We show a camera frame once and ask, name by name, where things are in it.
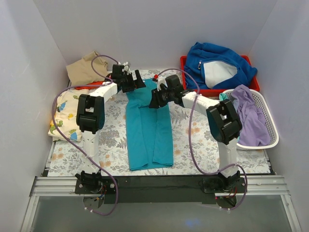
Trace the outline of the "teal t-shirt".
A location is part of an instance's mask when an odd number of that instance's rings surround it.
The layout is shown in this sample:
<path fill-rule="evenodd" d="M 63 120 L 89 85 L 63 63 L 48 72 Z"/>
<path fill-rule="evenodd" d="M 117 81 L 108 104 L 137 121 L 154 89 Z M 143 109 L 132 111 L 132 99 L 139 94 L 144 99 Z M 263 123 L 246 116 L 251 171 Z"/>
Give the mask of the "teal t-shirt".
<path fill-rule="evenodd" d="M 144 80 L 146 87 L 127 93 L 126 138 L 131 171 L 171 167 L 174 164 L 169 107 L 149 108 L 156 84 Z"/>

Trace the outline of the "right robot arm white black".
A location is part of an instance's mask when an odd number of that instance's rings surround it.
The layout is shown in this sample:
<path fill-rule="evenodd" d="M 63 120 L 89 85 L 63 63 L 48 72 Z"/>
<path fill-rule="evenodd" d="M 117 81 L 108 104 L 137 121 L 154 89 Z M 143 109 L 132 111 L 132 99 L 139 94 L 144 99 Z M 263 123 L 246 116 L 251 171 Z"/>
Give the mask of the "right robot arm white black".
<path fill-rule="evenodd" d="M 242 129 L 239 116 L 230 100 L 213 100 L 198 94 L 195 91 L 184 89 L 177 75 L 166 79 L 153 79 L 156 88 L 152 90 L 150 108 L 162 108 L 169 102 L 191 109 L 207 117 L 211 135 L 218 144 L 220 165 L 215 173 L 204 175 L 218 175 L 219 188 L 229 192 L 236 186 L 235 177 L 239 176 L 237 167 L 237 138 Z"/>

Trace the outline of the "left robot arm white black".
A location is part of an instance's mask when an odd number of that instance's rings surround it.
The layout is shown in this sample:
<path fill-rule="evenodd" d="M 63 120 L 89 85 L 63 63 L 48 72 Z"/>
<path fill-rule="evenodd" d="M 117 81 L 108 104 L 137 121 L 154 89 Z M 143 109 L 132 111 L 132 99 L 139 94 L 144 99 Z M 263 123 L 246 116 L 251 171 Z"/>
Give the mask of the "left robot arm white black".
<path fill-rule="evenodd" d="M 140 71 L 130 70 L 129 63 L 114 64 L 110 75 L 112 82 L 101 84 L 90 94 L 79 97 L 76 123 L 82 132 L 82 149 L 84 161 L 82 171 L 97 173 L 99 171 L 99 135 L 105 123 L 105 103 L 118 92 L 132 92 L 146 87 Z"/>

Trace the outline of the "orange folded t-shirt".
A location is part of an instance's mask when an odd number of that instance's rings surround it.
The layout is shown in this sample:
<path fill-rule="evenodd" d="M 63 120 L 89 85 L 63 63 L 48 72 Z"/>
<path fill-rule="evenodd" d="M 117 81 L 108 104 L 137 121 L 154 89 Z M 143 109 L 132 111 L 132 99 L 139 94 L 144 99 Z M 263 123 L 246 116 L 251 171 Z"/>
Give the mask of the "orange folded t-shirt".
<path fill-rule="evenodd" d="M 76 90 L 82 90 L 82 89 L 95 89 L 96 85 L 102 85 L 105 80 L 102 77 L 99 77 L 98 75 L 77 75 L 70 78 L 71 84 L 75 86 Z"/>

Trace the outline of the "beige folded t-shirt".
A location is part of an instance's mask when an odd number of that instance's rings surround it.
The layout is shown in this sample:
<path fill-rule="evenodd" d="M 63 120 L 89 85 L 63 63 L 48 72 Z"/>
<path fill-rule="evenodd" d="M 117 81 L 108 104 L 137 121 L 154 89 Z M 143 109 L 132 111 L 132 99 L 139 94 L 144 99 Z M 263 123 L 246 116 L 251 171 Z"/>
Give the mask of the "beige folded t-shirt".
<path fill-rule="evenodd" d="M 66 66 L 68 77 L 73 86 L 104 81 L 104 78 L 96 74 L 91 66 L 91 61 L 98 55 L 99 54 L 96 51 L 93 51 L 90 54 L 83 56 L 75 63 Z M 103 76 L 108 74 L 107 66 L 108 62 L 102 57 L 96 58 L 93 62 L 95 70 Z"/>

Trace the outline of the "blue fleece jacket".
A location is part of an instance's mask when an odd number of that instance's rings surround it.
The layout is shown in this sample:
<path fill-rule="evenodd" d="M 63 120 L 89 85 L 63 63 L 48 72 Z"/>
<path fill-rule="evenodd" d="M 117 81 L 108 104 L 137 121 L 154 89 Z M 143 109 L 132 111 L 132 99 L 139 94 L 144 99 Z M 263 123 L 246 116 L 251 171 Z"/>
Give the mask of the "blue fleece jacket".
<path fill-rule="evenodd" d="M 187 56 L 183 70 L 189 89 L 232 89 L 249 86 L 257 69 L 235 51 L 212 43 L 195 43 Z"/>

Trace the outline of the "mint green t-shirt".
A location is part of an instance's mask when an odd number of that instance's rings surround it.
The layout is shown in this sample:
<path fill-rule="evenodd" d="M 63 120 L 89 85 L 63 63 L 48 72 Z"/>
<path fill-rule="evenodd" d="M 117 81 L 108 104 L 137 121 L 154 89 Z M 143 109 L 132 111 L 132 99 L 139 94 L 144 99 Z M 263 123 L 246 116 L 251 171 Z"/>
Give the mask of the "mint green t-shirt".
<path fill-rule="evenodd" d="M 220 101 L 228 100 L 228 99 L 229 99 L 229 98 L 228 98 L 227 94 L 225 94 L 225 93 L 220 93 L 220 94 L 219 94 L 219 100 L 220 100 Z"/>

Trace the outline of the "dinosaur print folded t-shirt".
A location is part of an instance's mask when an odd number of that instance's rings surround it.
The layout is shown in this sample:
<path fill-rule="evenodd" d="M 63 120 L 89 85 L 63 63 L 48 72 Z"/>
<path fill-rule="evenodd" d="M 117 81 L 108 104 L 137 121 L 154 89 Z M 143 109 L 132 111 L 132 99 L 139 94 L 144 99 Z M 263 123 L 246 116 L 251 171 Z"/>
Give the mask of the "dinosaur print folded t-shirt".
<path fill-rule="evenodd" d="M 89 90 L 70 89 L 57 98 L 55 122 L 60 131 L 71 141 L 79 142 L 82 133 L 76 123 L 78 100 L 81 94 L 88 94 Z"/>

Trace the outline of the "purple t-shirt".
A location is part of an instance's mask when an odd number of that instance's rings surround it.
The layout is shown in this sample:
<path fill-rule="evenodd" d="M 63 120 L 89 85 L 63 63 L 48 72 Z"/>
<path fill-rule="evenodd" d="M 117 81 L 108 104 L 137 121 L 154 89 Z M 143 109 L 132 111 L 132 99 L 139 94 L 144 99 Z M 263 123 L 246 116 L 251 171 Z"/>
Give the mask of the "purple t-shirt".
<path fill-rule="evenodd" d="M 271 138 L 261 108 L 255 106 L 252 92 L 245 85 L 237 86 L 231 93 L 234 108 L 242 123 L 238 143 L 243 146 L 266 146 Z"/>

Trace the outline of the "white plastic laundry basket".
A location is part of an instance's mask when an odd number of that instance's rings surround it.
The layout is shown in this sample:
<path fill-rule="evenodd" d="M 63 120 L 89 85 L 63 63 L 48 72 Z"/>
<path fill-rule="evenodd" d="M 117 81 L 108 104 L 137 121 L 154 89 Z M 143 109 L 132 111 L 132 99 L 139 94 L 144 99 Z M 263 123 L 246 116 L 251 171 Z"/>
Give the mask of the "white plastic laundry basket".
<path fill-rule="evenodd" d="M 271 138 L 271 141 L 266 146 L 244 146 L 244 145 L 237 143 L 237 149 L 239 149 L 239 150 L 260 150 L 260 149 L 273 148 L 279 142 L 279 134 L 278 134 L 276 125 L 274 123 L 273 117 L 271 115 L 271 112 L 270 112 L 268 105 L 267 105 L 264 97 L 262 96 L 262 94 L 259 93 L 256 90 L 254 90 L 254 89 L 250 89 L 250 91 L 252 93 L 252 98 L 254 99 L 255 106 L 257 108 L 261 109 L 261 111 L 262 111 L 262 113 L 265 117 L 266 128 L 267 128 L 268 134 Z"/>

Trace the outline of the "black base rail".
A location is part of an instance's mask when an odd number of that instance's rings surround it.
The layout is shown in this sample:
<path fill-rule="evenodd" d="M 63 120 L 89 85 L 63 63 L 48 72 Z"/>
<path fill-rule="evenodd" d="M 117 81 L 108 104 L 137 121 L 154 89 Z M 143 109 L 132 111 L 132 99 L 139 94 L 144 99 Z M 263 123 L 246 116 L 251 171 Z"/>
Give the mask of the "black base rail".
<path fill-rule="evenodd" d="M 214 204 L 216 195 L 245 192 L 244 178 L 223 180 L 206 175 L 108 176 L 77 174 L 76 194 L 103 195 L 106 204 L 119 203 L 190 203 Z"/>

